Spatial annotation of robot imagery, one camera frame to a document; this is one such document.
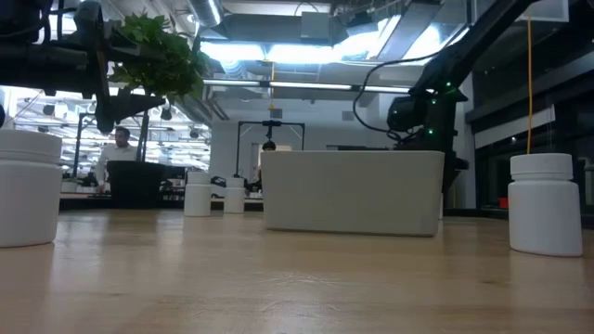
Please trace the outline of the green leafy plant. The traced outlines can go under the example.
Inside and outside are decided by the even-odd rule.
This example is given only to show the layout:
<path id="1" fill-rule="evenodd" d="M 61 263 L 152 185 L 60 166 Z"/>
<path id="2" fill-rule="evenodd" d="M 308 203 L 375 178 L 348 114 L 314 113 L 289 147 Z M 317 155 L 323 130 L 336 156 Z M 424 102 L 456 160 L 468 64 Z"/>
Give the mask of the green leafy plant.
<path id="1" fill-rule="evenodd" d="M 165 121 L 172 119 L 177 100 L 201 94 L 209 56 L 201 51 L 198 35 L 177 32 L 170 19 L 163 15 L 151 17 L 145 12 L 127 16 L 118 32 L 164 59 L 117 62 L 109 77 L 111 82 L 123 84 L 130 91 L 141 87 L 146 96 L 164 97 L 167 105 L 161 110 L 161 118 Z"/>

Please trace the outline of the black plant pot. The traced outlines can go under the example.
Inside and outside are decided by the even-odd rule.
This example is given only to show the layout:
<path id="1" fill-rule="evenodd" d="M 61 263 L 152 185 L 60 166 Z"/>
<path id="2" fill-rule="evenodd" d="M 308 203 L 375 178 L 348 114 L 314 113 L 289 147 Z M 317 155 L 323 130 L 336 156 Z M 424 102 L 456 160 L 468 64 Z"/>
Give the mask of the black plant pot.
<path id="1" fill-rule="evenodd" d="M 144 161 L 109 161 L 112 204 L 119 209 L 152 209 L 157 205 L 166 166 Z"/>

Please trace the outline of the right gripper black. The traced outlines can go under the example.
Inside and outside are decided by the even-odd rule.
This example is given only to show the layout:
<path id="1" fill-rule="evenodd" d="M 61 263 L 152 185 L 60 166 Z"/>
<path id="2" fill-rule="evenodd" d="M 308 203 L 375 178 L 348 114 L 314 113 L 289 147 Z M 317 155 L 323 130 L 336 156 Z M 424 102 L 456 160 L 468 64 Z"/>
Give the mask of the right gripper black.
<path id="1" fill-rule="evenodd" d="M 457 156 L 454 150 L 456 130 L 456 106 L 468 98 L 460 90 L 444 90 L 432 95 L 427 114 L 430 138 L 440 151 L 445 153 L 443 190 L 448 191 L 457 177 L 456 170 L 467 170 L 469 163 Z"/>

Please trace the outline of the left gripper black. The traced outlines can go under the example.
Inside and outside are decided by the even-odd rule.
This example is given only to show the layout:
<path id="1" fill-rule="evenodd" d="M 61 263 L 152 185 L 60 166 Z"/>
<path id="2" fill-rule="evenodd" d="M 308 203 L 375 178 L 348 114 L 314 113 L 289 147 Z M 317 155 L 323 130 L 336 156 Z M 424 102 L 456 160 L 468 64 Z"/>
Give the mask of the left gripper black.
<path id="1" fill-rule="evenodd" d="M 74 15 L 77 35 L 84 48 L 88 64 L 89 87 L 96 96 L 95 117 L 97 129 L 107 134 L 113 130 L 114 123 L 156 108 L 165 99 L 156 96 L 120 95 L 110 97 L 107 79 L 108 61 L 105 57 L 105 32 L 102 9 L 99 2 L 83 1 Z M 119 20 L 107 22 L 107 57 L 109 60 L 165 60 L 163 53 L 148 45 L 133 42 L 122 32 Z"/>

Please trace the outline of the person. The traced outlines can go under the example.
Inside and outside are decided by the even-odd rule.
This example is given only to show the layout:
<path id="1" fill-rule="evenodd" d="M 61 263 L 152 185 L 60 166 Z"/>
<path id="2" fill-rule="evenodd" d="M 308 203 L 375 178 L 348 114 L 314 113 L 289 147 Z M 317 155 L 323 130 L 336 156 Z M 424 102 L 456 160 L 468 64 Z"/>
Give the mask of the person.
<path id="1" fill-rule="evenodd" d="M 106 185 L 107 163 L 109 161 L 135 161 L 137 148 L 129 143 L 130 131 L 125 127 L 115 128 L 115 143 L 106 145 L 95 168 L 97 191 L 103 193 Z"/>
<path id="2" fill-rule="evenodd" d="M 275 151 L 277 149 L 276 144 L 272 140 L 266 141 L 262 146 L 262 151 Z M 252 192 L 257 192 L 262 189 L 262 167 L 258 164 L 254 181 L 252 182 Z"/>

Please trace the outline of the grey rectangular basket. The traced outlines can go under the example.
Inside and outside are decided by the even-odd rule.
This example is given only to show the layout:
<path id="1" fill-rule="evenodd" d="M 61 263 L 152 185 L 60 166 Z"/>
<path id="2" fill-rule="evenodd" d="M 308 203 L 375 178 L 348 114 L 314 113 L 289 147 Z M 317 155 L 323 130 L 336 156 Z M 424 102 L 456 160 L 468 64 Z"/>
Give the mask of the grey rectangular basket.
<path id="1" fill-rule="evenodd" d="M 445 155 L 415 150 L 267 151 L 270 230 L 432 237 Z"/>

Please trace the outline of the silver ventilation duct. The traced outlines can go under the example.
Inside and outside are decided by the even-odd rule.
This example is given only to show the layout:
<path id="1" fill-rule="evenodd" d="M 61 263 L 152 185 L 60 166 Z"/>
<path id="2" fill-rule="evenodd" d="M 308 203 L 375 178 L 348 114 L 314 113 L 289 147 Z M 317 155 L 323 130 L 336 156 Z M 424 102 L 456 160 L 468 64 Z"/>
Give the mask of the silver ventilation duct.
<path id="1" fill-rule="evenodd" d="M 201 27 L 219 25 L 224 17 L 220 0 L 187 0 L 191 14 Z"/>

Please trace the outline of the white pill bottle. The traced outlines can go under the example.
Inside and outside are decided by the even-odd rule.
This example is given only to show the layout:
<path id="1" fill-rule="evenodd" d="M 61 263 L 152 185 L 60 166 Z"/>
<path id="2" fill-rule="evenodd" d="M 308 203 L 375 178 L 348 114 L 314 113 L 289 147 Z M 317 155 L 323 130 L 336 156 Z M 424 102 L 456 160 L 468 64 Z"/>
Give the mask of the white pill bottle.
<path id="1" fill-rule="evenodd" d="M 224 197 L 225 213 L 244 213 L 245 185 L 243 178 L 232 177 L 226 180 Z"/>
<path id="2" fill-rule="evenodd" d="M 211 215 L 211 177 L 208 173 L 190 171 L 187 173 L 184 215 L 205 217 Z"/>
<path id="3" fill-rule="evenodd" d="M 0 248 L 52 242 L 57 233 L 62 141 L 0 130 Z"/>
<path id="4" fill-rule="evenodd" d="M 572 156 L 564 153 L 510 158 L 510 247 L 532 254 L 583 254 L 579 187 Z"/>

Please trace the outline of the long ceiling light bar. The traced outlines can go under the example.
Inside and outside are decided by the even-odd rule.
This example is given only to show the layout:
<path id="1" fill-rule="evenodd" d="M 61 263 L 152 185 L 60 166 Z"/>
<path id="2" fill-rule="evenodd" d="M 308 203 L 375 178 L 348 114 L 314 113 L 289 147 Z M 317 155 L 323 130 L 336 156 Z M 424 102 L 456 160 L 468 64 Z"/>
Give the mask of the long ceiling light bar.
<path id="1" fill-rule="evenodd" d="M 377 86 L 377 85 L 358 85 L 341 83 L 305 83 L 305 82 L 281 82 L 281 81 L 249 81 L 249 80 L 222 80 L 222 79 L 203 79 L 205 85 L 210 86 L 236 86 L 236 87 L 259 87 L 259 88 L 294 88 L 294 89 L 312 89 L 312 90 L 330 90 L 345 92 L 370 92 L 370 93 L 390 93 L 406 94 L 408 87 L 402 86 Z"/>

